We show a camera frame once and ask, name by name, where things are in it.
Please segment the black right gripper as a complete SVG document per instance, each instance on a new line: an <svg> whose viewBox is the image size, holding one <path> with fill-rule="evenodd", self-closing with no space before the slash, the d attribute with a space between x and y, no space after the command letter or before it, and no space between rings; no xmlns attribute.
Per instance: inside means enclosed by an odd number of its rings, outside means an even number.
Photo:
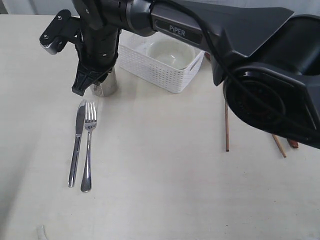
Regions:
<svg viewBox="0 0 320 240"><path fill-rule="evenodd" d="M100 85L114 67L118 58L120 29L104 25L98 30L85 22L74 22L75 35L80 40L78 64L73 93L83 96L91 85Z"/></svg>

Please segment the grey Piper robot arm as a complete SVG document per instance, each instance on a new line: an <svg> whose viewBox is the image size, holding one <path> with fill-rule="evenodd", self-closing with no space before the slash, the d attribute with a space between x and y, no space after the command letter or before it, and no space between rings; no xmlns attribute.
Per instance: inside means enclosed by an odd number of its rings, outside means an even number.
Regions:
<svg viewBox="0 0 320 240"><path fill-rule="evenodd" d="M210 54L215 85L248 125L320 146L320 18L283 7L183 0L75 0L78 66L72 91L105 79L122 30L156 32Z"/></svg>

